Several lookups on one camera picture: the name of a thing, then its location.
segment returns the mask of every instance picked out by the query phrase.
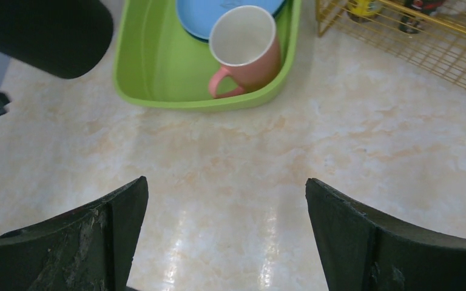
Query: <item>marble countertop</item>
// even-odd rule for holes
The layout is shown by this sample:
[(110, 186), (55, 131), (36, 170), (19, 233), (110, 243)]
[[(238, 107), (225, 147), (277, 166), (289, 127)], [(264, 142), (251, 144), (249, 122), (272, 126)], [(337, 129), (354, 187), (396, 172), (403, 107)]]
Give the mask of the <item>marble countertop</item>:
[(129, 278), (140, 290), (327, 290), (310, 177), (466, 238), (466, 91), (334, 30), (316, 38), (304, 5), (288, 83), (254, 109), (130, 105), (113, 88), (115, 41), (71, 81), (13, 61), (1, 88), (13, 101), (0, 117), (0, 234), (144, 175)]

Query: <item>pink handle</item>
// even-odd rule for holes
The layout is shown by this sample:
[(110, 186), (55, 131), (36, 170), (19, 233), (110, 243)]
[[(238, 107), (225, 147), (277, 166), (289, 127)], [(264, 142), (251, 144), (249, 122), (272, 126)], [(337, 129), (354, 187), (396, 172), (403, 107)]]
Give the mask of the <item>pink handle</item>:
[(217, 73), (214, 74), (210, 83), (208, 83), (208, 91), (214, 97), (214, 99), (232, 97), (237, 95), (242, 95), (245, 93), (244, 88), (238, 86), (237, 88), (231, 90), (230, 92), (224, 94), (217, 94), (217, 87), (219, 83), (225, 78), (231, 76), (231, 73), (224, 67), (220, 67)]

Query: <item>mug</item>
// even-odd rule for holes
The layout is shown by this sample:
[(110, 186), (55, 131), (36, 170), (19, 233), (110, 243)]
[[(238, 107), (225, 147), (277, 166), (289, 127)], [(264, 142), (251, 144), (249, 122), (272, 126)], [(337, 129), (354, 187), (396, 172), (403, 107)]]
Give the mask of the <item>mug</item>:
[[(269, 84), (281, 69), (276, 22), (265, 9), (244, 5), (223, 14), (212, 28), (210, 51), (221, 64), (208, 91), (214, 98), (253, 92)], [(232, 78), (238, 87), (217, 94), (219, 83)]]

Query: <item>wire rack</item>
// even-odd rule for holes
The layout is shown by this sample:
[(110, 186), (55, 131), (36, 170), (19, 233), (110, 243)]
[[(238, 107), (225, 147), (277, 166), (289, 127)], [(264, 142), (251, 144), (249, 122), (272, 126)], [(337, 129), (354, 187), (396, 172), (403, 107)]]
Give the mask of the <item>wire rack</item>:
[(334, 27), (466, 89), (466, 0), (432, 2), (316, 0), (319, 37)]

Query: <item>blue plate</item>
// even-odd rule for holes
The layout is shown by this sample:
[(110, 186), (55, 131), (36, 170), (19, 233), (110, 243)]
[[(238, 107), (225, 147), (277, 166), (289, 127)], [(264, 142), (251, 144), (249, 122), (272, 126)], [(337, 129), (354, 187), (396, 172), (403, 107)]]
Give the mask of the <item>blue plate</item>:
[(214, 24), (231, 9), (256, 5), (276, 16), (284, 4), (285, 0), (176, 0), (176, 12), (181, 25), (191, 36), (208, 42)]

